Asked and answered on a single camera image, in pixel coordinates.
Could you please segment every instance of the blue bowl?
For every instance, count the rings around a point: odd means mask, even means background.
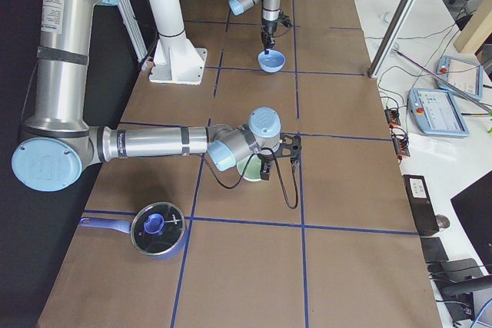
[[[258,55],[258,63],[260,63],[261,69],[265,72],[278,72],[284,67],[285,57],[276,50],[270,50],[268,54],[265,54],[264,51],[262,51]]]

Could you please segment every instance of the blue and white device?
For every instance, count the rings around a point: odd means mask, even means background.
[[[466,137],[470,134],[448,90],[412,88],[408,104],[418,127],[429,136]]]
[[[448,84],[480,100],[484,94],[484,67],[478,63],[462,61],[445,55],[437,64],[437,73]],[[440,88],[449,90],[441,81],[436,80]]]

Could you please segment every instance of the table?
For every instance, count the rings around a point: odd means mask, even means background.
[[[299,208],[274,175],[230,192],[198,157],[111,161],[85,214],[132,219],[170,201],[188,242],[156,261],[125,235],[77,229],[39,326],[439,327],[354,0],[282,0],[295,28],[277,39],[287,62],[273,75],[258,69],[259,8],[235,18],[226,0],[181,7],[187,36],[208,48],[201,85],[142,72],[120,128],[238,126],[270,106],[302,137]],[[288,178],[290,163],[281,170]]]
[[[361,20],[362,30],[366,38],[366,46],[371,59],[375,56],[381,40],[372,39],[382,37],[387,29],[388,22],[391,20],[394,10],[400,0],[355,0],[357,13]],[[411,38],[416,36],[426,36],[434,32],[444,30],[447,26],[454,24],[454,20],[447,11],[441,0],[417,0],[411,10],[408,19],[399,35],[400,38]],[[457,26],[449,28],[447,31],[429,38],[419,38],[414,40],[398,39],[400,51],[410,56],[422,65],[427,63],[429,69],[434,70],[437,61],[448,41],[457,37],[459,30]],[[434,56],[433,53],[444,40],[439,52]],[[475,55],[463,55],[457,52],[453,42],[449,44],[445,52],[446,55],[458,57],[466,61],[477,62]],[[421,77],[414,85],[415,77],[410,76],[402,70],[393,68],[387,74],[385,71],[393,66],[399,66],[405,71],[418,75],[420,71],[417,67],[397,55],[389,55],[381,67],[380,84],[382,88],[394,91],[403,95],[406,99],[408,90],[414,86],[416,88],[436,88],[432,78]],[[490,84],[487,76],[485,84]],[[492,91],[485,89],[482,101],[492,101]],[[400,105],[405,105],[396,94],[389,93],[396,98]],[[462,112],[482,113],[479,108],[457,99]],[[449,229],[436,235],[444,245],[450,260],[474,258],[481,265],[480,258],[476,254],[470,241],[468,240],[456,214],[454,213],[450,199],[459,194],[473,182],[483,177],[492,169],[492,157],[490,155],[479,155],[490,150],[492,137],[487,133],[492,123],[488,118],[465,117],[466,125],[470,130],[470,136],[463,139],[427,137],[423,136],[413,119],[407,119],[406,109],[401,109],[401,121],[407,124],[407,132],[410,138],[411,157],[404,159],[400,165],[402,174],[423,175],[427,182],[429,195],[434,207],[435,214],[443,214],[448,217],[451,223]],[[450,317],[444,306],[439,306],[441,319],[450,325]]]

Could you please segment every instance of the display screen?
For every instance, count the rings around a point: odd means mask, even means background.
[[[450,59],[449,72],[447,74],[449,84],[468,94],[478,94],[478,66],[457,59]]]
[[[448,93],[419,91],[418,95],[430,128],[435,131],[465,131]]]

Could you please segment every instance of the blue joint cap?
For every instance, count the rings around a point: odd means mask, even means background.
[[[58,191],[73,184],[82,173],[78,154],[66,143],[35,137],[20,144],[12,155],[15,176],[38,191]]]
[[[207,149],[208,155],[220,172],[236,165],[236,158],[231,149],[222,141],[214,141]]]
[[[231,8],[234,15],[242,15],[244,13],[244,7],[238,0],[229,0],[229,8]]]
[[[115,6],[120,3],[120,0],[101,0],[97,5]]]
[[[271,138],[280,134],[280,118],[272,108],[257,108],[249,116],[249,129],[258,137]]]

